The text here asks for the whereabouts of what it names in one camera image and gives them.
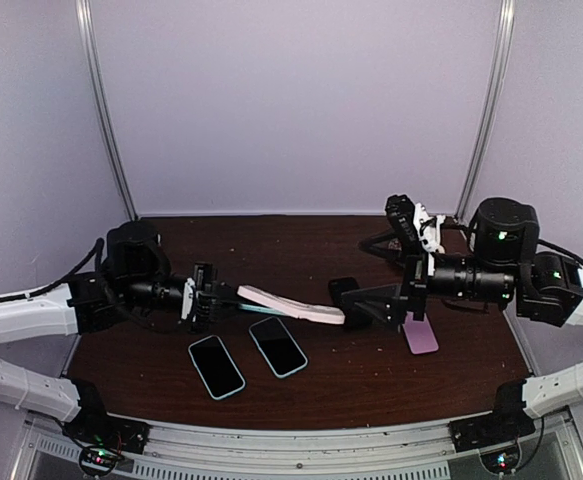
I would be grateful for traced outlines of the purple phone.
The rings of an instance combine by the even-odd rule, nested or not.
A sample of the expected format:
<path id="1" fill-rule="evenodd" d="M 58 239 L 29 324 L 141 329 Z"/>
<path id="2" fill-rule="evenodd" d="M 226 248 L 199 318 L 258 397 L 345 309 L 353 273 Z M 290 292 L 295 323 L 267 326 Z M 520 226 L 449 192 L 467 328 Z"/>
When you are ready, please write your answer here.
<path id="1" fill-rule="evenodd" d="M 410 352 L 413 355 L 425 355 L 439 350 L 437 338 L 427 316 L 416 320 L 409 312 L 403 324 L 404 335 Z"/>

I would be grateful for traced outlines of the pink phone case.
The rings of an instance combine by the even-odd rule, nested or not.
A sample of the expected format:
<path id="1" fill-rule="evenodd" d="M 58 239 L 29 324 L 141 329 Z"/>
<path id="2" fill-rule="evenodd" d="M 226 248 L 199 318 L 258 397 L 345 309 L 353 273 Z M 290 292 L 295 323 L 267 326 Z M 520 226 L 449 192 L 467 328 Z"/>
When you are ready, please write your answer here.
<path id="1" fill-rule="evenodd" d="M 302 303 L 250 285 L 239 286 L 237 295 L 242 302 L 271 307 L 283 312 L 283 316 L 290 318 L 336 326 L 345 323 L 344 312 L 336 307 Z"/>

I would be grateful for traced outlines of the dark green phone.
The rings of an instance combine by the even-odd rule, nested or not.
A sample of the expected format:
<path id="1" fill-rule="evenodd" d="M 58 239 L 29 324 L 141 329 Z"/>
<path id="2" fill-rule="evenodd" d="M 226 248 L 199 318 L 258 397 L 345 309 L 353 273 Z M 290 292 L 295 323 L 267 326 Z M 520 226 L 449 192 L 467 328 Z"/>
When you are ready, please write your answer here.
<path id="1" fill-rule="evenodd" d="M 235 302 L 234 307 L 237 310 L 245 311 L 245 312 L 249 312 L 249 313 L 255 313 L 255 314 L 266 314 L 269 316 L 283 316 L 284 315 L 283 312 L 281 312 L 277 309 L 263 306 L 263 305 L 256 304 L 256 303 Z"/>

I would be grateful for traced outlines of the black phone case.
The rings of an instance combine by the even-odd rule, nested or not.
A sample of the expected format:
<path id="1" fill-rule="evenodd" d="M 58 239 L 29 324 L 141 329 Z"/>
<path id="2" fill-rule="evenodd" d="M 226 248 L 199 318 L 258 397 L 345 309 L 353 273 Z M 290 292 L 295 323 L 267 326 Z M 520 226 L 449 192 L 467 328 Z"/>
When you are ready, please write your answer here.
<path id="1" fill-rule="evenodd" d="M 340 277 L 329 280 L 327 288 L 332 305 L 340 308 L 343 305 L 343 295 L 347 292 L 358 290 L 359 284 L 354 277 Z"/>

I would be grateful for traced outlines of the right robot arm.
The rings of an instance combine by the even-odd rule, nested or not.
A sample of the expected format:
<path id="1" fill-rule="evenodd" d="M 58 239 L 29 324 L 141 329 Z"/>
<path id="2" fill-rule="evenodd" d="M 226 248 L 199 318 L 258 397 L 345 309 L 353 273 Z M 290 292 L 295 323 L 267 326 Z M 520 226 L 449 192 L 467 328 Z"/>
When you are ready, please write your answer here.
<path id="1" fill-rule="evenodd" d="M 462 301 L 500 310 L 515 304 L 517 316 L 534 322 L 583 326 L 583 258 L 541 239 L 532 206 L 502 197 L 483 200 L 459 228 L 466 255 L 442 245 L 443 231 L 454 224 L 408 196 L 390 196 L 385 213 L 389 230 L 362 240 L 359 248 L 401 268 L 402 281 L 374 288 L 361 288 L 351 277 L 330 281 L 346 327 L 422 322 L 431 297 L 452 307 Z"/>

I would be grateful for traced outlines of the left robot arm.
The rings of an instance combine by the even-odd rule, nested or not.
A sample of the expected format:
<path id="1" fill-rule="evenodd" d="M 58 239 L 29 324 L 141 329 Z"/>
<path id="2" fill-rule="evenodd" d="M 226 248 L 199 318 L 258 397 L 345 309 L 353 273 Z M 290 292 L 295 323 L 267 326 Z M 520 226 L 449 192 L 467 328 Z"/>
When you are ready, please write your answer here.
<path id="1" fill-rule="evenodd" d="M 177 315 L 174 332 L 201 333 L 215 320 L 223 283 L 209 263 L 173 273 L 154 225 L 128 221 L 97 239 L 85 260 L 51 284 L 0 296 L 0 344 L 53 335 L 84 335 L 133 322 L 153 331 L 153 311 Z M 90 382 L 52 378 L 0 359 L 0 403 L 32 410 L 77 429 L 94 444 L 115 424 Z"/>

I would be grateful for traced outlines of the left blue-cased phone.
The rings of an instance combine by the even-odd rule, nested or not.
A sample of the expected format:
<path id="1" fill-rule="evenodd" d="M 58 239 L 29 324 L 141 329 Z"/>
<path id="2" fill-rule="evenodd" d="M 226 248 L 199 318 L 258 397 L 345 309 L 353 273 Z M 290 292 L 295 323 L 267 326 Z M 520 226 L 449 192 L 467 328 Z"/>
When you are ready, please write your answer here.
<path id="1" fill-rule="evenodd" d="M 219 336 L 209 335 L 193 342 L 188 353 L 213 400 L 224 400 L 245 389 L 246 380 Z"/>

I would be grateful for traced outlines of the blue-cased phone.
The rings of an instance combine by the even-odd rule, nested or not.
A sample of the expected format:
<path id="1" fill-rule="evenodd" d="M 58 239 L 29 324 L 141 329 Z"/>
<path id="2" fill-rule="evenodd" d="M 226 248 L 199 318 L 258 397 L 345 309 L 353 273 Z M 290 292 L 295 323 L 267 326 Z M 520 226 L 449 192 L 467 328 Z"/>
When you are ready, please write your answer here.
<path id="1" fill-rule="evenodd" d="M 308 358 L 278 317 L 252 324 L 249 334 L 273 375 L 284 379 L 308 366 Z"/>
<path id="2" fill-rule="evenodd" d="M 193 342 L 188 353 L 213 400 L 224 400 L 245 389 L 246 380 L 219 336 L 209 335 Z"/>

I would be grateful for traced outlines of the middle blue-cased phone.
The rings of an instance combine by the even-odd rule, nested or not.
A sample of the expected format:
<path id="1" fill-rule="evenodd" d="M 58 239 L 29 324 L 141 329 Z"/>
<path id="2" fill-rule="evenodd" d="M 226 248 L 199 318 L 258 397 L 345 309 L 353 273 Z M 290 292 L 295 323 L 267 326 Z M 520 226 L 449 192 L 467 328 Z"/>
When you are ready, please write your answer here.
<path id="1" fill-rule="evenodd" d="M 252 324 L 249 334 L 273 375 L 284 379 L 308 366 L 308 358 L 278 317 Z"/>

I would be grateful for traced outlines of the aluminium front rail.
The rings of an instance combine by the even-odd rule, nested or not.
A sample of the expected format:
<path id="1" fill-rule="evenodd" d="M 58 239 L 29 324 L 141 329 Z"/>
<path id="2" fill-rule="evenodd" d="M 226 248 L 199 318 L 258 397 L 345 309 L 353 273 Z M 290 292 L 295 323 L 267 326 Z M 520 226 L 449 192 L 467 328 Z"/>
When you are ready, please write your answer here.
<path id="1" fill-rule="evenodd" d="M 145 449 L 110 479 L 497 479 L 496 452 L 516 451 L 513 479 L 583 479 L 569 414 L 508 443 L 459 451 L 446 420 L 315 431 L 240 430 L 152 421 Z"/>

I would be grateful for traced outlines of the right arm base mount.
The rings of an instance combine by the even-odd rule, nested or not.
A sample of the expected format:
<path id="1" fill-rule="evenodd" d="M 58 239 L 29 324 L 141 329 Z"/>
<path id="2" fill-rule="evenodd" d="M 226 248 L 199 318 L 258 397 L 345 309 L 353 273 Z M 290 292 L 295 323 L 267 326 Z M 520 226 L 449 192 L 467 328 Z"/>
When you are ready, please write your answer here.
<path id="1" fill-rule="evenodd" d="M 455 451 L 480 450 L 482 466 L 499 477 L 525 466 L 519 441 L 536 431 L 535 421 L 524 412 L 526 383 L 517 380 L 499 386 L 490 413 L 451 421 L 449 433 Z"/>

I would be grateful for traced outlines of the left corner aluminium post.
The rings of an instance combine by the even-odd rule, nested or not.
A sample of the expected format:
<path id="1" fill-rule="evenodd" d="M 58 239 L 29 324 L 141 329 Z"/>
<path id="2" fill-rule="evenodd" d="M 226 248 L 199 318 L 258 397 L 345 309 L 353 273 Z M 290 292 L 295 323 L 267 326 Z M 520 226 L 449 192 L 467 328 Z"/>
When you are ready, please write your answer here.
<path id="1" fill-rule="evenodd" d="M 83 45 L 90 76 L 97 118 L 108 163 L 112 170 L 114 183 L 121 197 L 125 214 L 129 220 L 139 218 L 132 198 L 129 182 L 124 171 L 122 159 L 115 136 L 112 117 L 106 98 L 106 91 L 97 49 L 97 40 L 93 24 L 92 5 L 88 0 L 76 0 L 77 24 Z"/>

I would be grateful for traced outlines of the corner aluminium post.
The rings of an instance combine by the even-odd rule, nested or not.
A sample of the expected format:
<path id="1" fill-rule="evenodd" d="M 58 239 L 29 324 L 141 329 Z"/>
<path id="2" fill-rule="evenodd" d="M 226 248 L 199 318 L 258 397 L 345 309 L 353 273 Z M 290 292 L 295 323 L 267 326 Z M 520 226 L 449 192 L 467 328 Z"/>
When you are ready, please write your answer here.
<path id="1" fill-rule="evenodd" d="M 129 220 L 139 218 L 132 198 L 129 182 L 124 171 L 122 159 L 115 136 L 112 117 L 106 98 L 106 91 L 97 49 L 97 40 L 93 24 L 92 5 L 88 0 L 76 0 L 77 24 L 83 45 L 90 76 L 97 118 L 108 163 L 112 170 L 114 183 L 121 197 L 125 214 Z"/>
<path id="2" fill-rule="evenodd" d="M 455 211 L 455 218 L 460 221 L 464 221 L 470 216 L 470 202 L 477 187 L 480 170 L 486 158 L 489 140 L 495 124 L 496 112 L 508 69 L 514 34 L 515 13 L 515 0 L 502 0 L 500 2 L 500 13 L 487 90 L 469 167 Z"/>

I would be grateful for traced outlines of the right corner aluminium post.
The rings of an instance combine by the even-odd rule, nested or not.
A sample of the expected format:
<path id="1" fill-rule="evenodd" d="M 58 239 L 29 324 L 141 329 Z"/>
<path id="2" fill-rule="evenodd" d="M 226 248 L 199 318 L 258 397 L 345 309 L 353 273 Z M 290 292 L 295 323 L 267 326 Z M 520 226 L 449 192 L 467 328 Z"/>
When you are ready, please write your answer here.
<path id="1" fill-rule="evenodd" d="M 486 158 L 489 140 L 495 124 L 496 112 L 508 69 L 514 34 L 515 13 L 515 0 L 502 0 L 500 2 L 500 13 L 487 90 L 469 167 L 455 211 L 455 218 L 460 221 L 464 221 L 470 216 L 470 202 L 477 187 L 480 170 Z"/>

